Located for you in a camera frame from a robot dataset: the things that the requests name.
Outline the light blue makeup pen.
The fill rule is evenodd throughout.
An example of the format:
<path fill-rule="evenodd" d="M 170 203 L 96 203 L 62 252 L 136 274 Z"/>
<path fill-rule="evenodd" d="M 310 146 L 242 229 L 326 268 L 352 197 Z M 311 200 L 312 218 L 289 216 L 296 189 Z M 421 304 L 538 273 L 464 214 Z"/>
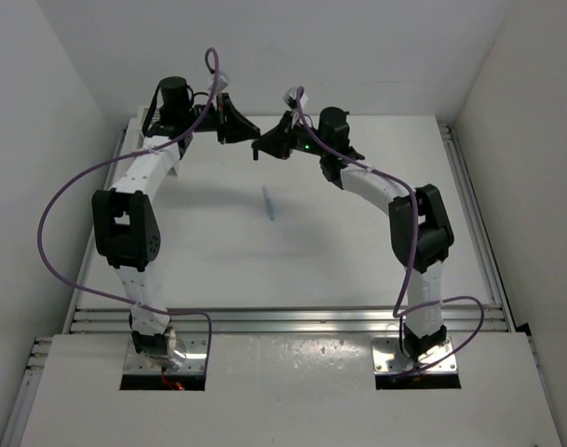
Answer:
<path fill-rule="evenodd" d="M 275 207 L 269 189 L 266 185 L 263 186 L 263 198 L 268 218 L 271 222 L 273 222 L 276 218 Z"/>

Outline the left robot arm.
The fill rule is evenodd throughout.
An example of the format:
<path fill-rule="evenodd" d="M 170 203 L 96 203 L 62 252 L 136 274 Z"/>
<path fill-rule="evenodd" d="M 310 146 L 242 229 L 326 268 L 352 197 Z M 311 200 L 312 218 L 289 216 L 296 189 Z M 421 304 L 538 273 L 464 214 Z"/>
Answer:
<path fill-rule="evenodd" d="M 259 128 L 232 104 L 227 85 L 225 74 L 214 74 L 207 103 L 197 105 L 185 78 L 162 79 L 139 130 L 141 155 L 92 198 L 96 248 L 124 287 L 132 344 L 164 370 L 182 365 L 183 349 L 158 285 L 161 235 L 153 200 L 168 175 L 178 173 L 194 132 L 213 132 L 221 144 L 259 138 Z"/>

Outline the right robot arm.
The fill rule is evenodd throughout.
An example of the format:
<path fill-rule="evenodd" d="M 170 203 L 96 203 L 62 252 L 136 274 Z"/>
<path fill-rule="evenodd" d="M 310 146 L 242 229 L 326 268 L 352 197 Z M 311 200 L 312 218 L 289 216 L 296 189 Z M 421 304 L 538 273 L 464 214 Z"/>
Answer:
<path fill-rule="evenodd" d="M 294 151 L 318 156 L 324 177 L 381 210 L 389 220 L 391 249 L 405 268 L 394 316 L 400 321 L 403 353 L 417 361 L 442 345 L 447 329 L 441 315 L 441 275 L 454 235 L 439 189 L 411 188 L 366 162 L 350 143 L 348 113 L 325 108 L 312 127 L 299 112 L 285 113 L 252 144 L 255 154 L 287 159 Z"/>

